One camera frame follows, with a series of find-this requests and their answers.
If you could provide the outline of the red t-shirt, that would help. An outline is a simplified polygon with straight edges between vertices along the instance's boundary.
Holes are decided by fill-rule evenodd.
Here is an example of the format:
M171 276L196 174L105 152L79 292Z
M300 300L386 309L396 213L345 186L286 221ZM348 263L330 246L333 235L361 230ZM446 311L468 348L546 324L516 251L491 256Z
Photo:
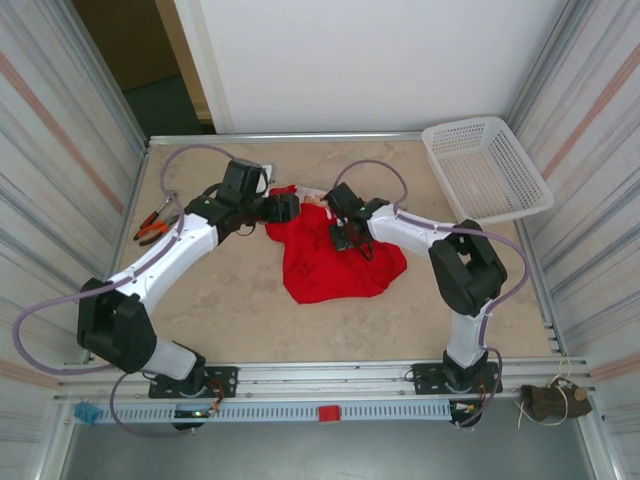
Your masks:
M289 185L271 193L300 200L294 220L265 226L268 237L284 245L283 284L297 303L375 297L406 271L406 257L394 245L373 242L371 260L355 248L338 251L330 238L337 219L321 199L323 191Z

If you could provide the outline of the white plastic mesh basket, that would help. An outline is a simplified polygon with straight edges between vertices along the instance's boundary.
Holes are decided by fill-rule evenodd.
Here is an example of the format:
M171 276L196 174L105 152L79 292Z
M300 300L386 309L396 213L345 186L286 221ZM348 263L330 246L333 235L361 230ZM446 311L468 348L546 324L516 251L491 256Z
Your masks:
M502 119L438 124L425 129L421 140L458 221L512 222L553 206L549 186Z

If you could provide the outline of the brown board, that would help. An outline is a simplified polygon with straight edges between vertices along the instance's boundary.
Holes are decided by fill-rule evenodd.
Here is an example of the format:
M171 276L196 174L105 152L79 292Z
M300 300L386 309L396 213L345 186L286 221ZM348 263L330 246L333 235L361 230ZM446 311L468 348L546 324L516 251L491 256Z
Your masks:
M155 0L71 0L123 91L179 74Z

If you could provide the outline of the brown cloth pouch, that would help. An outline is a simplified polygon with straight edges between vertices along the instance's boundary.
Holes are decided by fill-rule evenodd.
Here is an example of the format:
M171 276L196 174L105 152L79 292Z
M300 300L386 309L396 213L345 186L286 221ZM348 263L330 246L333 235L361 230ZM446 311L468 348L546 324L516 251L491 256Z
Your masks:
M581 386L559 378L548 386L522 385L520 388L522 415L536 423L556 425L566 419L574 419L592 412L587 398L578 401L574 392Z

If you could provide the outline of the blue clip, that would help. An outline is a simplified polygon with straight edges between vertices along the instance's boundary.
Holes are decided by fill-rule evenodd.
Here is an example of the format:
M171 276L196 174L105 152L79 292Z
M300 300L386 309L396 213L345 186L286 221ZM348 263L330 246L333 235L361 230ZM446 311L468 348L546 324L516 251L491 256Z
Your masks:
M74 406L73 415L87 425L94 425L101 415L101 410L89 402L80 401Z

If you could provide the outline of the orange-handled pliers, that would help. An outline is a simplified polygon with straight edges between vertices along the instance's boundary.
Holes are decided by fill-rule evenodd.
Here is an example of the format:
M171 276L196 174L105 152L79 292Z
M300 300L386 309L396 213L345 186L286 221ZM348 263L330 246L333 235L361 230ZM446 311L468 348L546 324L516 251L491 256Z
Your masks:
M141 247L152 245L169 232L178 218L178 215L173 215L161 221L154 221L148 226L140 228L134 235L133 240Z

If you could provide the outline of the white door frame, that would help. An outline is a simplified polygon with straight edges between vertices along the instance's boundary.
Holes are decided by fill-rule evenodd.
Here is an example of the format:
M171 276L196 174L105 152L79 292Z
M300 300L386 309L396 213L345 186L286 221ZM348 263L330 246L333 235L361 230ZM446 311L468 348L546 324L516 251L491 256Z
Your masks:
M207 26L204 0L154 0L198 120L217 134L236 128Z

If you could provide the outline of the aluminium mounting rail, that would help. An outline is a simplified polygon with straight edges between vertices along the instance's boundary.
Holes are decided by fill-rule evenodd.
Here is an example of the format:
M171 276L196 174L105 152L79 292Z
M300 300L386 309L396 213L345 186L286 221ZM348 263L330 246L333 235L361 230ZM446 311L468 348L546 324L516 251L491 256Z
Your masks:
M211 364L212 369L236 368L232 376L233 401L294 400L389 400L415 395L412 378L414 364L435 368L441 360L391 360L365 362L230 363ZM542 386L562 374L589 393L595 384L586 359L581 357L506 358L502 370L503 392L513 397L522 384ZM104 371L60 380L54 401L106 401L119 378L118 371ZM118 401L135 403L149 400L150 381L136 373L126 377L116 391ZM150 399L160 402L161 399Z

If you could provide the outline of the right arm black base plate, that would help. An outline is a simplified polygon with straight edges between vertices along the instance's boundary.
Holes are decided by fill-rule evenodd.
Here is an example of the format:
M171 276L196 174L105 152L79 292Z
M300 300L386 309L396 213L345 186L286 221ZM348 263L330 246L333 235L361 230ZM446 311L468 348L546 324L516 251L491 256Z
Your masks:
M412 383L417 395L480 394L504 390L498 378L498 364L487 362L480 367L461 369L457 364L418 363L411 368Z

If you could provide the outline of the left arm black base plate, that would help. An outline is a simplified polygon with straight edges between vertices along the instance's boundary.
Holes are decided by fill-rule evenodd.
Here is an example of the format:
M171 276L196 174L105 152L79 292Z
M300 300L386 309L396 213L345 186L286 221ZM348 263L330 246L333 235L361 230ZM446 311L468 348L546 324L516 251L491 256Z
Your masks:
M149 387L152 399L234 398L238 386L236 366L201 366L184 380L157 375Z

